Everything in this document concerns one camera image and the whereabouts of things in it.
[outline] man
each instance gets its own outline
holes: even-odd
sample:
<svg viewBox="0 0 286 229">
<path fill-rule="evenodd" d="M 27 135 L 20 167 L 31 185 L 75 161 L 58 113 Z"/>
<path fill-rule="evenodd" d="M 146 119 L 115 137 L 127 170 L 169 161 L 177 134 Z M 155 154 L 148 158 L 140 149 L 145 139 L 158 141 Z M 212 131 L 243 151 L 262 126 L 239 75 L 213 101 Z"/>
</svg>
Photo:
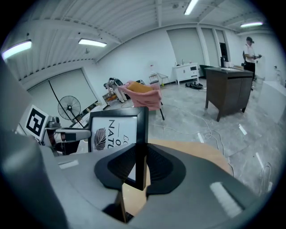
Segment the man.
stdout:
<svg viewBox="0 0 286 229">
<path fill-rule="evenodd" d="M 119 99 L 120 102 L 124 102 L 127 100 L 125 94 L 120 90 L 118 90 L 118 83 L 117 81 L 119 81 L 116 78 L 109 78 L 108 82 L 106 84 L 104 84 L 104 86 L 108 89 L 109 91 L 109 95 L 111 96 L 111 90 L 110 88 L 113 89 L 113 91 L 115 92 L 117 98 Z"/>
<path fill-rule="evenodd" d="M 252 44 L 254 41 L 251 37 L 246 38 L 246 44 L 244 46 L 243 56 L 244 56 L 244 69 L 253 72 L 252 80 L 254 80 L 255 76 L 255 60 L 261 58 L 261 55 L 255 56 L 254 49 Z"/>
</svg>

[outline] white corrugated ceiling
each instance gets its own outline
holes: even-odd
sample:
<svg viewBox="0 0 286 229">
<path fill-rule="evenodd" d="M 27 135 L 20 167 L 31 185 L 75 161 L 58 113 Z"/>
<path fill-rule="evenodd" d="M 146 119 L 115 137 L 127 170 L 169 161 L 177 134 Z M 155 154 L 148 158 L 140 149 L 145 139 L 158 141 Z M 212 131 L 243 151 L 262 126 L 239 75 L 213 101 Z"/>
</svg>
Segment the white corrugated ceiling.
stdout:
<svg viewBox="0 0 286 229">
<path fill-rule="evenodd" d="M 51 66 L 98 60 L 134 36 L 168 25 L 199 23 L 239 31 L 243 21 L 263 20 L 242 0 L 199 0 L 189 16 L 188 0 L 39 0 L 8 35 L 1 52 L 31 39 L 31 49 L 7 59 L 21 80 Z M 79 45 L 81 38 L 107 43 Z"/>
</svg>

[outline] yellow pillow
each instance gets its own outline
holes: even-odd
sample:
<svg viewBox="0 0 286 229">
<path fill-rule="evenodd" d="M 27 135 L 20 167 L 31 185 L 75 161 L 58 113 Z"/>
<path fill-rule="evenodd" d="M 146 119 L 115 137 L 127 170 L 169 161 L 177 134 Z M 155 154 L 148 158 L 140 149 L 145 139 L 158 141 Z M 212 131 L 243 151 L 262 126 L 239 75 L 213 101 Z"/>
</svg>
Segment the yellow pillow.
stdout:
<svg viewBox="0 0 286 229">
<path fill-rule="evenodd" d="M 138 93 L 146 93 L 148 91 L 152 91 L 153 88 L 140 84 L 138 82 L 132 82 L 127 89 L 129 89 L 130 91 L 134 91 L 134 92 L 138 92 Z"/>
</svg>

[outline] concrete floor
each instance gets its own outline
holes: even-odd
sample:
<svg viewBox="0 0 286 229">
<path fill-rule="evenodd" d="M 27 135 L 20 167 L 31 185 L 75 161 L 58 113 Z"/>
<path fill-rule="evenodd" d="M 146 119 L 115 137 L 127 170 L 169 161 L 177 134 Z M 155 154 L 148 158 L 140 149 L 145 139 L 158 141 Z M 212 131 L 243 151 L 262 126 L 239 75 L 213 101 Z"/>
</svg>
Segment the concrete floor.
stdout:
<svg viewBox="0 0 286 229">
<path fill-rule="evenodd" d="M 206 80 L 200 79 L 206 86 Z M 276 124 L 258 106 L 258 98 L 262 85 L 254 83 L 255 89 L 251 92 L 245 113 L 237 112 L 223 116 L 216 121 L 217 108 L 209 102 L 205 109 L 205 90 L 198 91 L 171 84 L 163 87 L 162 111 L 165 121 L 162 120 L 160 111 L 149 113 L 148 137 L 162 140 L 200 141 L 200 132 L 204 143 L 217 148 L 224 153 L 227 161 L 234 169 L 234 176 L 243 184 L 259 194 L 261 189 L 262 167 L 257 159 L 259 154 L 262 164 L 271 164 L 272 173 L 270 181 L 275 185 L 278 174 L 286 155 L 286 125 Z M 114 104 L 110 109 L 127 108 L 133 105 L 131 100 L 121 104 Z M 239 124 L 247 132 L 246 135 L 239 129 Z M 265 181 L 269 177 L 269 169 L 265 170 Z"/>
</svg>

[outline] white shirt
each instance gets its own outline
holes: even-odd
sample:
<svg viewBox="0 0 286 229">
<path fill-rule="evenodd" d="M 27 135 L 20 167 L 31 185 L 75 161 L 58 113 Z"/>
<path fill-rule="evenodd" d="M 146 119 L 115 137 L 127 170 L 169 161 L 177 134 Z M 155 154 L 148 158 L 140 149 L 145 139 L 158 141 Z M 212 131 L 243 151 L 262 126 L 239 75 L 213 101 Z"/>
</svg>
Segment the white shirt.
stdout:
<svg viewBox="0 0 286 229">
<path fill-rule="evenodd" d="M 252 45 L 249 46 L 248 44 L 245 44 L 245 46 L 244 46 L 244 54 L 248 54 L 248 55 L 250 55 L 252 57 L 255 55 Z M 245 60 L 246 60 L 246 62 L 249 62 L 249 63 L 255 63 L 254 59 L 249 59 L 249 58 L 245 57 Z"/>
</svg>

